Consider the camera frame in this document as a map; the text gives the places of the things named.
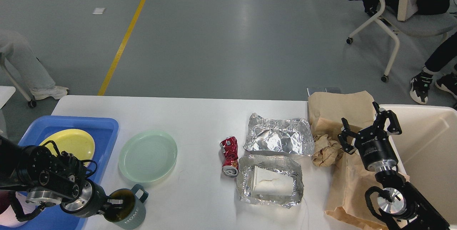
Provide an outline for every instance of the white bin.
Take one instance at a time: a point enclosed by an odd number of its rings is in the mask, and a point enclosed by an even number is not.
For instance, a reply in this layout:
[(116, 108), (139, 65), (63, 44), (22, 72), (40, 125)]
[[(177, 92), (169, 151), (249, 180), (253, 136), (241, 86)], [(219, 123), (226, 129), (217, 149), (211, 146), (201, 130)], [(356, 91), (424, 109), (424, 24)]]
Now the white bin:
[(457, 225), (457, 111), (422, 105), (380, 107), (397, 115), (403, 133), (392, 138), (411, 183)]

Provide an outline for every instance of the blue plastic tray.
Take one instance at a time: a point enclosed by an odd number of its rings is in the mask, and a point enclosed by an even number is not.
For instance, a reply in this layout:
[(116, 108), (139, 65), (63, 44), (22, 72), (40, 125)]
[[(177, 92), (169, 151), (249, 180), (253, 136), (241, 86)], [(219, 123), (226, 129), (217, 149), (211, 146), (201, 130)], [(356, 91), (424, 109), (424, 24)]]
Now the blue plastic tray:
[[(19, 141), (19, 146), (39, 145), (51, 134), (65, 129), (81, 129), (88, 132), (95, 141), (93, 160), (98, 163), (98, 170), (90, 177), (95, 183), (100, 183), (106, 165), (116, 142), (119, 124), (112, 118), (81, 117), (81, 116), (42, 116), (36, 119)], [(46, 208), (38, 217), (30, 220), (18, 230), (80, 230), (85, 219), (64, 213), (60, 206)], [(0, 230), (12, 228), (0, 226)]]

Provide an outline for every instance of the aluminum foil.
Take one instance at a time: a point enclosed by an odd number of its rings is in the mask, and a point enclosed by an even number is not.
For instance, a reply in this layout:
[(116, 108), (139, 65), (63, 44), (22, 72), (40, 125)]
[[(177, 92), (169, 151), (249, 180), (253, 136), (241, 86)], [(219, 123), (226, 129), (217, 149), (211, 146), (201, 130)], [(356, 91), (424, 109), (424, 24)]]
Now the aluminum foil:
[[(255, 205), (279, 205), (288, 209), (302, 201), (302, 167), (299, 163), (284, 156), (249, 155), (242, 157), (238, 164), (240, 173), (236, 178), (236, 188), (241, 201)], [(293, 178), (292, 195), (251, 195), (250, 183), (255, 166)]]
[(267, 119), (253, 113), (243, 147), (247, 151), (269, 150), (311, 156), (314, 146), (310, 124), (306, 119)]

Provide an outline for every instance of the light green plate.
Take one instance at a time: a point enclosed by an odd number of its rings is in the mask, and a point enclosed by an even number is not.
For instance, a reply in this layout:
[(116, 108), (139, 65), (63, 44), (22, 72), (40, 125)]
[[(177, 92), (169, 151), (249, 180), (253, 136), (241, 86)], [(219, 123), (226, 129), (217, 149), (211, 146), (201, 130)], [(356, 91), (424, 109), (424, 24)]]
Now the light green plate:
[(178, 147), (166, 132), (146, 131), (126, 142), (119, 155), (119, 169), (138, 183), (165, 176), (175, 165)]

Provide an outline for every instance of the mug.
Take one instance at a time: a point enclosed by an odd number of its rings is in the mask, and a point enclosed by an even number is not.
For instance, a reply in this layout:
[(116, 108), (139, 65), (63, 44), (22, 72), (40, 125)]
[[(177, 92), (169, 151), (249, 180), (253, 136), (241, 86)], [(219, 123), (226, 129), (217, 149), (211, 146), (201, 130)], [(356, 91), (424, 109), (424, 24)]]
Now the mug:
[[(143, 195), (138, 198), (136, 193), (142, 190)], [(131, 230), (139, 227), (146, 217), (146, 208), (144, 201), (149, 194), (144, 190), (144, 187), (136, 184), (130, 189), (119, 189), (109, 195), (109, 199), (123, 200), (123, 204), (118, 209), (110, 209), (103, 215), (106, 220), (115, 225)]]

